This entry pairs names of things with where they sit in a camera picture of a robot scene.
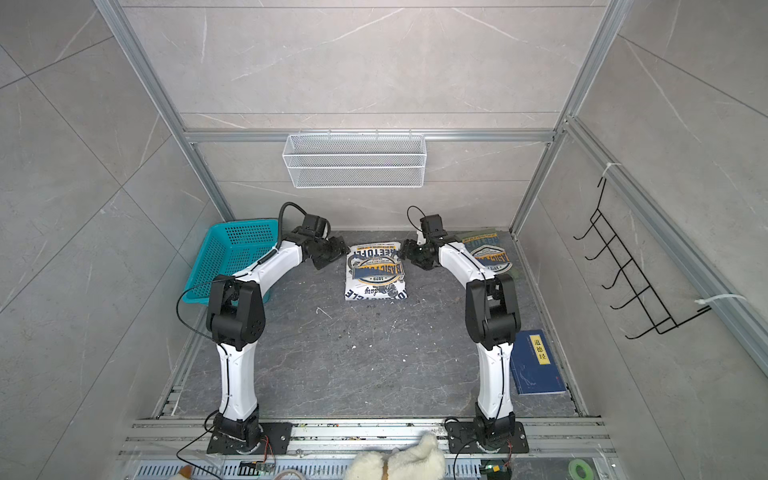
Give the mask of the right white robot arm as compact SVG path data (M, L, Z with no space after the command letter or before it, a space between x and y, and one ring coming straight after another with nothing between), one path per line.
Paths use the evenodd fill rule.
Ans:
M405 241L400 256L423 270L441 266L465 288L465 326L480 372L474 438L480 448L498 450L516 433L510 366L521 321L514 279L483 265L447 233L440 215L423 215L416 230L420 237Z

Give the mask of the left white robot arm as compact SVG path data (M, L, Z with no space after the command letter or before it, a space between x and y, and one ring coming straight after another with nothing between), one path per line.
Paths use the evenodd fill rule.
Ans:
M254 386L255 348L266 326L264 293L307 259L320 270L346 255L344 240L330 232L327 219L306 213L261 258L212 282L206 327L219 355L222 393L212 434L239 453L257 450L265 438Z

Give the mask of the green tank top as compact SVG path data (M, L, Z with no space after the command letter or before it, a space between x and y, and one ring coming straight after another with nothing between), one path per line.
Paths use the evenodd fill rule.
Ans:
M495 230L464 232L456 237L475 259L495 274L509 274L515 280L520 278L519 270Z

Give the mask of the white tank top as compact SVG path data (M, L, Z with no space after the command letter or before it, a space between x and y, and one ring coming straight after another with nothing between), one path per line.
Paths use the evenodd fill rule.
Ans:
M346 258L344 298L403 300L407 298L400 242L353 245Z

